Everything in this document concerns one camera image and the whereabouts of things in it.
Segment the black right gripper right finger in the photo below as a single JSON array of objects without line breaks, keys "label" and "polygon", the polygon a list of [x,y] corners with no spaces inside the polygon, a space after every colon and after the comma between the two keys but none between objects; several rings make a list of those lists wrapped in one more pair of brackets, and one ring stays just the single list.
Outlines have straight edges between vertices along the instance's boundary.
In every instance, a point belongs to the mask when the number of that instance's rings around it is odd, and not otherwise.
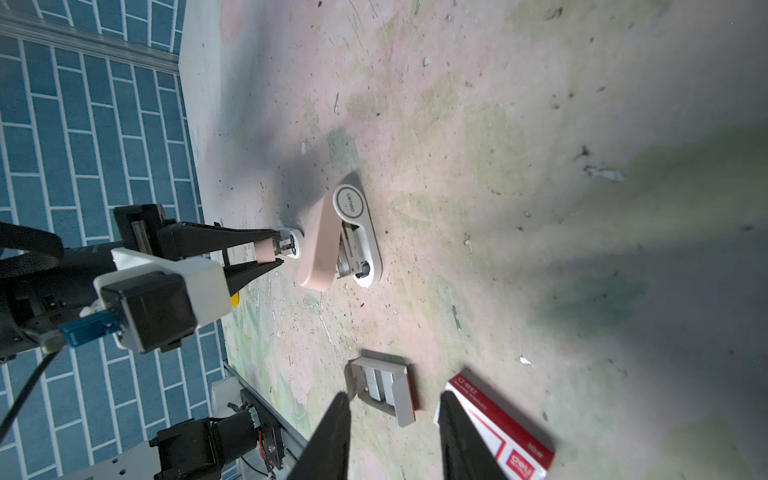
[{"label": "black right gripper right finger", "polygon": [[440,395],[439,430],[446,480],[506,478],[452,391]]}]

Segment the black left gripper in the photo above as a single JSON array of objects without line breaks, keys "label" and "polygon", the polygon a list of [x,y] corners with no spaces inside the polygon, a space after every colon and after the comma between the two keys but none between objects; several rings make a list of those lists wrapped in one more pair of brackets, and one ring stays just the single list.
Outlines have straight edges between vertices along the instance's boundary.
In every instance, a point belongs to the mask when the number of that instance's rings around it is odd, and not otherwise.
[{"label": "black left gripper", "polygon": [[[231,229],[167,218],[159,204],[116,207],[113,216],[124,248],[161,258],[181,260],[231,247],[280,238],[274,229]],[[224,258],[224,276],[229,295],[234,296],[250,282],[282,266],[284,261],[232,264]]]}]

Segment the red white staple box sleeve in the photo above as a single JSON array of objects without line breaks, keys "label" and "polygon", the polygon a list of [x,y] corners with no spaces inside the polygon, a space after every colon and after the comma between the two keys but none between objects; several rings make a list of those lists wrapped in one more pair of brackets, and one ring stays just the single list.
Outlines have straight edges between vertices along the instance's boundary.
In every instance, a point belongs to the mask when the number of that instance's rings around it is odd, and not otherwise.
[{"label": "red white staple box sleeve", "polygon": [[[512,416],[503,403],[489,394],[465,370],[448,380],[444,391],[452,391],[483,438],[505,479],[544,479],[555,452]],[[439,429],[439,409],[434,422]]]}]

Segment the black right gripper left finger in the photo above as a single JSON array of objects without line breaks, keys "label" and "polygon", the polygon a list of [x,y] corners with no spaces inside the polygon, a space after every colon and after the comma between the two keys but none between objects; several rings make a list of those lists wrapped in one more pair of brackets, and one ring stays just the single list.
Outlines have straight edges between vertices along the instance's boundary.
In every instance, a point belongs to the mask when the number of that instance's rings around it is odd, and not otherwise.
[{"label": "black right gripper left finger", "polygon": [[287,479],[346,480],[351,440],[348,395],[339,392]]}]

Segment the pink white stapler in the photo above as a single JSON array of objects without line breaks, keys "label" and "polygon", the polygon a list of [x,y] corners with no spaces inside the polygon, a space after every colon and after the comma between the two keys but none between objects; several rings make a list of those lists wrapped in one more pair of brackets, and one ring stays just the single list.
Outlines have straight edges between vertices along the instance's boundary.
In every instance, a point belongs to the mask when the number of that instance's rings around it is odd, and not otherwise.
[{"label": "pink white stapler", "polygon": [[342,183],[316,202],[302,231],[281,227],[278,256],[299,261],[298,284],[326,292],[336,279],[350,278],[362,288],[383,273],[367,199],[358,187]]}]

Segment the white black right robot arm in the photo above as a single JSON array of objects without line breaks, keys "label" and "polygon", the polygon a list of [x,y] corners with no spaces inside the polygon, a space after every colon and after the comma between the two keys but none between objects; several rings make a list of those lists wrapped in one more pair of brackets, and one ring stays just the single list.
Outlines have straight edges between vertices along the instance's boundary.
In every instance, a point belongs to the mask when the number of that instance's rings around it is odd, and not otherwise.
[{"label": "white black right robot arm", "polygon": [[[444,391],[439,408],[442,470],[445,479],[504,479],[456,395]],[[187,420],[160,431],[129,451],[67,479],[219,479],[223,468],[259,446],[251,414]],[[351,448],[351,411],[340,392],[330,403],[304,448],[290,479],[345,479]]]}]

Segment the white staple box tray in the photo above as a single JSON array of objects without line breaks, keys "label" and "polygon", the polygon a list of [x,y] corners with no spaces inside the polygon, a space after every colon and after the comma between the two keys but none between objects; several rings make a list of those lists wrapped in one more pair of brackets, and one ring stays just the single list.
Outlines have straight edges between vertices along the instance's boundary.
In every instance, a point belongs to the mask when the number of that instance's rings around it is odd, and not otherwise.
[{"label": "white staple box tray", "polygon": [[361,402],[396,419],[399,427],[416,421],[406,364],[360,356],[347,362],[344,376],[349,400]]}]

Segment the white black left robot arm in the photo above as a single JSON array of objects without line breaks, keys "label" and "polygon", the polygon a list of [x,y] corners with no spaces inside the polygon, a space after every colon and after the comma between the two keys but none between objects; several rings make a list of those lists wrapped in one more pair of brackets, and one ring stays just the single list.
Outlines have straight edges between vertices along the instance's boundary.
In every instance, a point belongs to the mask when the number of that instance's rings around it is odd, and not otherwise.
[{"label": "white black left robot arm", "polygon": [[120,241],[66,248],[53,233],[1,225],[1,359],[45,356],[17,394],[8,434],[45,369],[64,348],[112,335],[137,354],[167,352],[230,313],[231,298],[281,266],[297,237],[278,229],[231,229],[166,217],[159,204],[114,211]]}]

